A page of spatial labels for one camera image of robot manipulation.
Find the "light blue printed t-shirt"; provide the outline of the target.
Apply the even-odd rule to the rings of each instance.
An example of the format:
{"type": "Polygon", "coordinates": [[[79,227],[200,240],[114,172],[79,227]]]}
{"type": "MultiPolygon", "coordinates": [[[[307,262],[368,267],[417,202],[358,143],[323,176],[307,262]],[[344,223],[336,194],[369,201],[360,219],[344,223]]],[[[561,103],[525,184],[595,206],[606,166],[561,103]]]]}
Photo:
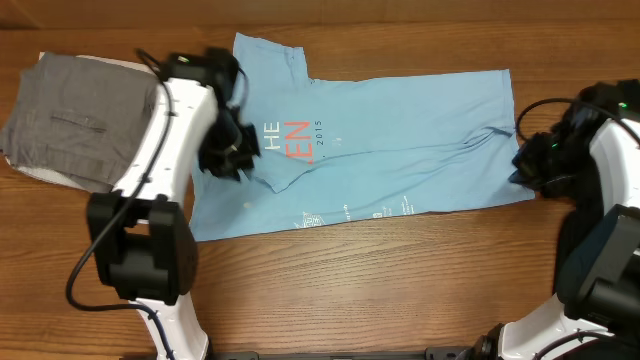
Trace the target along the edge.
{"type": "Polygon", "coordinates": [[[239,180],[193,174],[199,241],[527,201],[506,70],[328,81],[305,53],[237,35],[244,121],[261,154],[239,180]]]}

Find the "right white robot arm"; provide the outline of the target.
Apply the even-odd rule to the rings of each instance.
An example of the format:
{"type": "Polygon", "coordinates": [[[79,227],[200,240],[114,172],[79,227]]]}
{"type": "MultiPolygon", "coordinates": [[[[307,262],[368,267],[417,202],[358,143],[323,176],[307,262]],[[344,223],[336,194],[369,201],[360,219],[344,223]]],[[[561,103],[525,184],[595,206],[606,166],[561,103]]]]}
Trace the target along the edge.
{"type": "Polygon", "coordinates": [[[575,205],[559,233],[553,295],[459,359],[639,356],[639,82],[599,82],[564,102],[550,131],[521,138],[510,177],[575,205]]]}

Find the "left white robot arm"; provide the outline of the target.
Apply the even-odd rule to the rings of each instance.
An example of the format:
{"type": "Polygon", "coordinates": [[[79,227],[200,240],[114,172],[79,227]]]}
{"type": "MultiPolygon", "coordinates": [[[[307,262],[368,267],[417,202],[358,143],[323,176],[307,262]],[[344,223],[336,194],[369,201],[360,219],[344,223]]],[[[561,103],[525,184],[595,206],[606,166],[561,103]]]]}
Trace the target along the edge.
{"type": "Polygon", "coordinates": [[[232,101],[246,75],[232,53],[209,48],[202,56],[172,53],[163,62],[139,49],[138,58],[159,82],[159,95],[141,145],[109,193],[87,205],[91,244],[72,270],[67,301],[87,312],[137,311],[159,359],[211,359],[212,342],[191,299],[198,249],[184,215],[191,169],[239,180],[260,150],[256,130],[240,120],[232,101]],[[101,283],[120,303],[85,305],[74,283],[89,259],[101,283]]]}

